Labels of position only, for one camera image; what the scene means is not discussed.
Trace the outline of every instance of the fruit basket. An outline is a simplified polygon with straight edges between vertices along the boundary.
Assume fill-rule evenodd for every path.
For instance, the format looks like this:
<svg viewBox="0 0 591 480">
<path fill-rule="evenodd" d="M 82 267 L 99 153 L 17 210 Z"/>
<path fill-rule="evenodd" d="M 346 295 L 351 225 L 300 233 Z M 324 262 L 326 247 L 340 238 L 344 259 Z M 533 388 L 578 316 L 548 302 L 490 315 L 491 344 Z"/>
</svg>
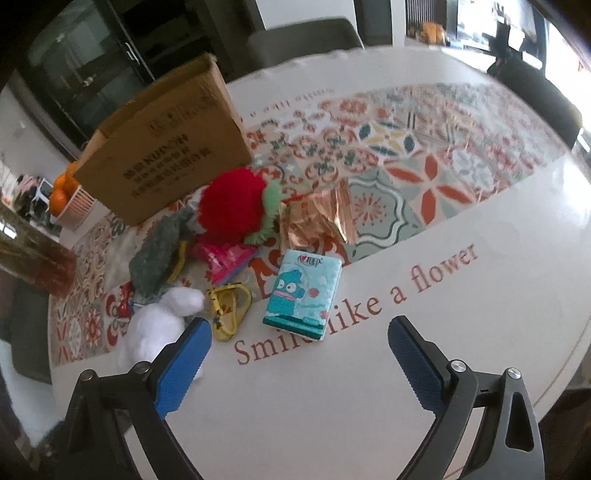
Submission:
<svg viewBox="0 0 591 480">
<path fill-rule="evenodd" d="M 88 217 L 95 201 L 85 189 L 78 187 L 54 223 L 70 231 L 76 230 Z"/>
</svg>

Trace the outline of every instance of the glass jar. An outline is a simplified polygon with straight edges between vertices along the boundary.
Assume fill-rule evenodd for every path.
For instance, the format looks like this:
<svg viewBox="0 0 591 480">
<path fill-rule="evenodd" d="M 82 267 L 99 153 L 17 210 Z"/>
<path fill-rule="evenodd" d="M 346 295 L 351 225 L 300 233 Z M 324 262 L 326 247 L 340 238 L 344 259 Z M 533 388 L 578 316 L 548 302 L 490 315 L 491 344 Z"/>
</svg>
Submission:
<svg viewBox="0 0 591 480">
<path fill-rule="evenodd" d="M 76 256 L 0 203 L 0 268 L 63 298 L 74 282 Z"/>
</svg>

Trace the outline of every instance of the window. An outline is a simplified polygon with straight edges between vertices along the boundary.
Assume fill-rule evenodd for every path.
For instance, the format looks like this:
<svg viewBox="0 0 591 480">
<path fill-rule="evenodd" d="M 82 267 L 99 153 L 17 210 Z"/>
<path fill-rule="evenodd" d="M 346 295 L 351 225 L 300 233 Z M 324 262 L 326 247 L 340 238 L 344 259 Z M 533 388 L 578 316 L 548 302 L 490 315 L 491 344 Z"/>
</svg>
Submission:
<svg viewBox="0 0 591 480">
<path fill-rule="evenodd" d="M 583 127 L 591 130 L 591 73 L 583 68 L 578 55 L 552 24 L 548 24 L 546 78 L 579 109 Z"/>
</svg>

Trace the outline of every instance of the cardboard box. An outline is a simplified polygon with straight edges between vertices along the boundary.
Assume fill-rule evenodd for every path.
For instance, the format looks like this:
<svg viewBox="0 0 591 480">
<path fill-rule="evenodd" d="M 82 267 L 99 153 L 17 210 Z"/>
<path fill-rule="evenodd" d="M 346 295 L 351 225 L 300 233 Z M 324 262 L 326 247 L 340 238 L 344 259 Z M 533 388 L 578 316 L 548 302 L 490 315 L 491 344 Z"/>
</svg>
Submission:
<svg viewBox="0 0 591 480">
<path fill-rule="evenodd" d="M 205 54 L 105 120 L 74 177 L 127 225 L 136 225 L 250 161 L 242 121 L 215 58 Z"/>
</svg>

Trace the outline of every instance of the chair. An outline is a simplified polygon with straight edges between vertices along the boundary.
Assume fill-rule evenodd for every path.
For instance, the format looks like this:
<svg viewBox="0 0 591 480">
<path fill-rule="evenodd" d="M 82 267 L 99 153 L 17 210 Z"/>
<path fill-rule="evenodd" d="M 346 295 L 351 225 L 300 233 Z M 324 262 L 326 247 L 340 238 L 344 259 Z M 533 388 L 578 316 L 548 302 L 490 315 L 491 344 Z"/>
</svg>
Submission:
<svg viewBox="0 0 591 480">
<path fill-rule="evenodd" d="M 246 47 L 258 70 L 305 55 L 363 48 L 363 44 L 346 18 L 324 18 L 255 32 Z"/>
<path fill-rule="evenodd" d="M 11 319 L 14 369 L 39 382 L 51 384 L 47 342 L 49 295 L 19 280 Z"/>
<path fill-rule="evenodd" d="M 519 57 L 506 59 L 495 77 L 529 104 L 573 148 L 583 125 L 581 112 L 540 71 Z"/>
</svg>

